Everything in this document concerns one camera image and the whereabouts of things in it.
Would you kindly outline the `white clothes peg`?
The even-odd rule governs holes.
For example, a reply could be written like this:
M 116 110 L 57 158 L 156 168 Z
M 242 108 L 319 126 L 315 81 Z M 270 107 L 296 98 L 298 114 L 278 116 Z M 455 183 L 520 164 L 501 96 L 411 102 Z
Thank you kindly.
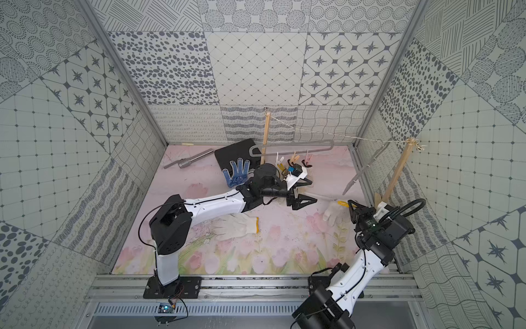
M 279 153 L 276 153 L 275 165 L 279 166 L 280 164 L 283 163 L 283 161 L 284 161 L 284 157 L 280 156 Z

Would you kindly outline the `blue dotted glove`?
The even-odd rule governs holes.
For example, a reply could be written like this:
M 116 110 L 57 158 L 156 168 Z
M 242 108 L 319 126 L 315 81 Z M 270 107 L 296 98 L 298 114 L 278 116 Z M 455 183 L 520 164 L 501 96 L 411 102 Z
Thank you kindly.
M 234 188 L 244 184 L 248 180 L 250 165 L 250 160 L 244 160 L 243 158 L 238 158 L 237 161 L 230 160 L 231 170 L 222 169 L 227 186 Z
M 243 213 L 225 215 L 212 223 L 211 232 L 216 235 L 218 241 L 257 234 L 259 233 L 259 218 L 250 217 Z

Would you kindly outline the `grey clip hanger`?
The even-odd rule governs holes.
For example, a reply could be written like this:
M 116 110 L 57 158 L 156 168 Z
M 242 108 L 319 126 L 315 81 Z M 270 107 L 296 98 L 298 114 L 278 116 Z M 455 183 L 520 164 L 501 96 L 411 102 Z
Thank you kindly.
M 387 149 L 390 143 L 395 142 L 393 138 L 389 138 L 388 140 L 381 140 L 381 139 L 373 139 L 372 142 L 380 143 L 381 147 L 377 149 L 377 151 L 372 155 L 371 159 L 368 161 L 367 164 L 363 164 L 360 170 L 356 172 L 356 175 L 347 183 L 342 195 L 346 195 L 347 192 L 355 185 L 357 181 L 363 175 L 368 171 L 369 167 L 378 159 L 378 157 Z M 324 145 L 324 148 L 318 148 L 318 149 L 309 149 L 308 148 L 308 142 L 298 142 L 298 143 L 278 143 L 278 144 L 267 144 L 267 145 L 254 145 L 249 148 L 249 156 L 257 158 L 257 157 L 268 157 L 268 156 L 277 156 L 279 155 L 279 152 L 275 153 L 266 153 L 263 152 L 264 149 L 267 148 L 276 148 L 276 147 L 291 147 L 293 150 L 289 152 L 288 154 L 314 154 L 319 152 L 328 152 L 332 149 L 334 149 L 334 141 L 333 140 L 321 140 L 321 146 Z

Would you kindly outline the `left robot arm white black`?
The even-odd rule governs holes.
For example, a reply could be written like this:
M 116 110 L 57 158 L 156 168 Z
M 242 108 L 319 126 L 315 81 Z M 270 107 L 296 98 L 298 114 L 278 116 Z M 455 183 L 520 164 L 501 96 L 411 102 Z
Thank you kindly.
M 155 214 L 149 220 L 154 244 L 148 245 L 156 255 L 153 281 L 162 290 L 178 286 L 179 251 L 186 244 L 190 229 L 198 224 L 224 219 L 226 224 L 219 231 L 227 235 L 226 239 L 233 239 L 258 232 L 258 219 L 245 213 L 270 204 L 264 201 L 266 197 L 271 202 L 282 198 L 294 211 L 316 204 L 316 198 L 297 192 L 298 187 L 312 184 L 307 178 L 307 168 L 295 164 L 286 172 L 288 175 L 282 179 L 275 165 L 265 163 L 256 167 L 246 182 L 226 193 L 194 200 L 185 200 L 176 194 L 155 207 L 152 210 Z

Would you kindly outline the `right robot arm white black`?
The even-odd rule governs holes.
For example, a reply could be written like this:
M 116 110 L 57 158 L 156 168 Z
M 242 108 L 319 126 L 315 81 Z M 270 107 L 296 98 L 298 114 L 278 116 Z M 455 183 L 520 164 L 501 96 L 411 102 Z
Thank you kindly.
M 404 206 L 381 202 L 377 208 L 347 201 L 355 240 L 359 247 L 353 263 L 332 267 L 326 285 L 319 285 L 293 313 L 293 326 L 300 328 L 355 328 L 351 319 L 356 302 L 369 281 L 395 257 L 401 240 L 416 229 L 408 217 L 426 205 L 423 198 Z

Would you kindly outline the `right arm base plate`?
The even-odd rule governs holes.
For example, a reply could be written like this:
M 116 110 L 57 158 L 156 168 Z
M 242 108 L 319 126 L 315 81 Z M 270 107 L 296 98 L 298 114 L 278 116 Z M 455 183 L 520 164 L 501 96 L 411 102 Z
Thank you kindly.
M 323 289 L 328 289 L 332 285 L 333 281 L 338 282 L 339 278 L 333 279 L 333 277 L 330 276 L 329 274 L 326 274 L 326 275 L 315 274 L 313 276 L 309 276 L 308 277 L 308 295 L 312 296 L 319 287 L 322 287 Z M 345 293 L 347 290 L 351 289 L 354 286 L 358 286 L 358 285 L 360 285 L 360 276 L 358 276 L 355 279 L 351 279 L 348 283 L 345 283 L 343 285 L 338 284 L 338 288 L 336 289 Z

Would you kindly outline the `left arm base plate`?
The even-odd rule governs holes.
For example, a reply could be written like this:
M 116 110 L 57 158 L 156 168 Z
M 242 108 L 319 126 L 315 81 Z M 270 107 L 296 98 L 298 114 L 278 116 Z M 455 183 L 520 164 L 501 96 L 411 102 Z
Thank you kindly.
M 163 286 L 157 276 L 148 279 L 143 298 L 146 300 L 171 299 L 197 299 L 203 278 L 198 276 L 180 276 L 174 282 Z

